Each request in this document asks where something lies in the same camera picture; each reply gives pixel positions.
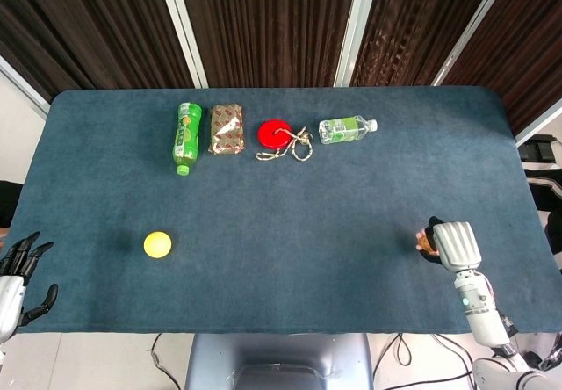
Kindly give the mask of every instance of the bottle label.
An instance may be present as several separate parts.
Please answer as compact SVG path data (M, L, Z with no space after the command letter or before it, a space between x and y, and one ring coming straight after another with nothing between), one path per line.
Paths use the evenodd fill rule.
M331 142L351 141L357 138L359 125L354 117L331 119L327 123L328 130L332 131Z

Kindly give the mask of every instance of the brown curtain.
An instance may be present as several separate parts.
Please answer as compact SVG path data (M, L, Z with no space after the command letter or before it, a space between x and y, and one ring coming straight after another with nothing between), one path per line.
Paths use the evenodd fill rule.
M481 0L373 0L351 85L431 84Z
M496 0L444 83L497 91L521 132L562 98L562 0Z
M0 0L0 55L47 101L68 89L192 87L164 0Z
M185 0L210 87L332 86L351 0Z

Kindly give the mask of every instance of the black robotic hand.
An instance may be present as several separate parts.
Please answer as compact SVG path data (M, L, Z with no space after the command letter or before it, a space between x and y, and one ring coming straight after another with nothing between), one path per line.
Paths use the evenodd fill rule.
M52 284L39 307L27 312L23 309L25 290L37 263L54 245L53 242L47 242L30 253L39 235L39 232L35 232L15 243L0 261L0 343L10 339L18 327L26 326L48 313L56 301L59 287Z

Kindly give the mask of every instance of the bottle cap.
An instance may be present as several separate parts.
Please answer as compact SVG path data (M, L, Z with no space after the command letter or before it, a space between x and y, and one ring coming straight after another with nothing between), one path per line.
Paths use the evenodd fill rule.
M377 129L378 129L378 124L377 124L377 121L375 119L368 120L367 126L369 127L369 131L371 131L372 133L377 131Z
M182 177L187 177L190 174L189 166L184 166L184 165L180 164L177 167L177 174L181 175Z
M281 119L270 119L262 123L257 130L257 140L266 148L279 150L285 148L291 142L292 137L288 133L278 131L286 129L292 133L291 126Z

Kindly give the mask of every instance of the cable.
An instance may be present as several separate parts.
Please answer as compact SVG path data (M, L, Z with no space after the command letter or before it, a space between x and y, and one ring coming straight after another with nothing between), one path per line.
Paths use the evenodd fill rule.
M150 356L152 357L152 362L155 363L156 368L158 368L160 371L162 371L164 374L166 374L168 376L168 378L171 379L174 382L174 384L177 387L177 390L182 390L182 388L179 386L179 384L177 383L174 376L172 374L170 374L169 371L166 368L164 368L163 366L160 365L160 358L158 357L158 355L156 355L155 347L156 347L156 343L158 342L158 339L160 338L161 335L162 335L162 333L159 333L158 336L156 336L156 339L152 343L152 348L150 348L150 350L149 350Z
M397 390L399 388L405 388L405 387L411 387L411 386L419 386L422 384L436 384L436 383L444 383L447 381L454 381L456 379L462 379L464 377L468 377L468 380L470 382L471 388L476 390L476 384L474 383L471 375L472 375L472 371L468 368L468 365L466 364L465 359L462 357L462 355L460 355L458 352L456 352L455 350L453 350L452 348L450 348L449 346L447 346L445 343L441 342L437 337L441 337L442 339L446 340L447 342L454 344L455 346L457 346L460 350L462 350L466 356L468 357L468 359L471 362L471 365L473 363L472 361L472 356L471 354L468 352L468 350L466 350L465 348L463 348L460 344L458 344L457 342L454 342L453 340L449 339L449 337L447 336L443 336L443 335L431 335L434 340L436 340L439 344L441 344L445 349L453 352L455 355L457 355L461 361L463 362L463 365L465 366L466 372L464 374L458 375L456 377L450 377L448 379L432 379L432 380L426 380L426 381L417 381L415 383L409 383L409 384L403 384L400 386L394 386L394 387L388 387L385 390ZM407 361L402 361L400 359L400 346L404 344L404 347L407 350L407 355L408 355L408 360ZM378 357L377 363L375 364L375 368L373 369L372 372L372 381L374 383L375 381L375 375L377 374L377 369L380 366L380 363L382 362L383 358L385 357L386 353L390 350L391 347L394 346L394 357L396 358L396 360L403 366L409 366L410 364L412 364L412 351L410 350L409 346L406 343L406 340L404 339L404 336L402 333L398 333L392 340L390 340L390 343L387 344L384 349L381 351L380 356Z
M404 334L403 333L399 333L398 334L398 344L394 345L394 359L396 359L398 361L398 363L402 366L410 366L412 364L412 351L410 350L410 347L407 345L406 340L404 340ZM400 359L400 347L402 346L402 344L404 345L404 347L406 348L407 351L407 361L404 362Z
M479 271L476 271L474 274L476 276L482 276L482 278L484 278L484 280L486 281L486 286L488 288L488 291L490 291L490 294L492 295L492 299L494 300L494 303L495 303L494 289L492 288L492 284L490 283L488 278L485 275L483 275L482 273L480 273Z
M401 386L394 386L394 387L388 387L385 390L396 390L398 388L406 388L406 387L411 387L411 386L419 386L420 384L436 384L436 383L445 383L447 381L455 381L456 379L463 379L464 377L468 377L469 375L472 374L472 371L469 372L465 372L464 374L458 375L457 377L451 377L450 379L431 379L429 381L417 381L415 383L410 383L410 384L403 384Z
M483 357L481 359L479 359L479 361L488 361L488 362L493 362L494 364L499 365L501 368L503 368L504 370L506 370L507 372L509 372L509 368L507 368L504 364L502 364L501 362L497 361L496 359L493 359L491 357Z
M412 364L412 351L410 350L410 347L407 345L406 341L404 340L404 334L403 333L399 333L397 334L391 341L389 344L387 344L387 346L380 352L380 356L378 357L378 361L375 364L375 368L372 370L372 380L373 382L375 381L375 374L377 374L377 369L378 366L380 365L380 363L382 362L383 358L385 357L386 353L388 352L388 350L393 347L394 342L396 342L397 340L399 340L397 348L395 348L395 352L394 352L394 358L399 362L400 365L402 366L409 366L410 364ZM404 344L404 347L407 350L407 355L408 355L408 361L403 362L400 359L400 346Z
M465 361L465 359L463 358L463 356L462 356L460 353L456 352L455 350L451 349L451 348L450 348L449 346L447 346L445 343L441 342L441 341L437 338L438 336L441 337L441 338L443 338L443 339L445 339L446 341L448 341L448 342L450 342L450 343L453 343L453 344L454 344L455 346L457 346L459 349L463 350L463 351L465 352L465 354L468 356L468 358L469 358L469 360L470 360L470 363L471 363L471 365L472 365L472 357L471 357L471 354L468 353L468 350L466 350L465 348L463 348L463 347L462 347L460 344L458 344L457 342L454 342L454 341L450 340L450 339L449 339L448 337L446 337L446 336L443 336L443 335L431 335L431 337L433 337L433 339L434 339L436 342L438 342L441 346L443 346L446 350L448 350L448 351L454 353L455 355L457 355L458 358L459 358L459 359L461 360L461 362L463 363L463 365L465 366L465 371L466 371L466 372L469 372L470 370L469 370L468 365L466 364L466 361ZM471 386L471 389L472 389L472 390L477 390L477 389L476 389L476 385L474 384L474 380L472 379L472 377L469 375L467 379L468 379L468 382L469 382L469 384L470 384L470 386Z

